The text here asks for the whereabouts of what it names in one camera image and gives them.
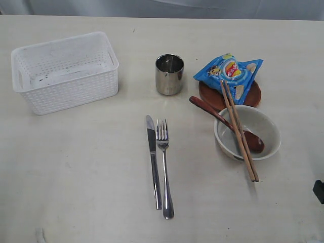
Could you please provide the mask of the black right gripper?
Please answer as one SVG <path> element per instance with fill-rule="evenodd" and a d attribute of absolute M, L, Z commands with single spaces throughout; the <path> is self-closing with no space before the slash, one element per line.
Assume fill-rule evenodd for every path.
<path fill-rule="evenodd" d="M 312 190 L 319 202 L 324 204 L 324 183 L 321 180 L 316 180 Z"/>

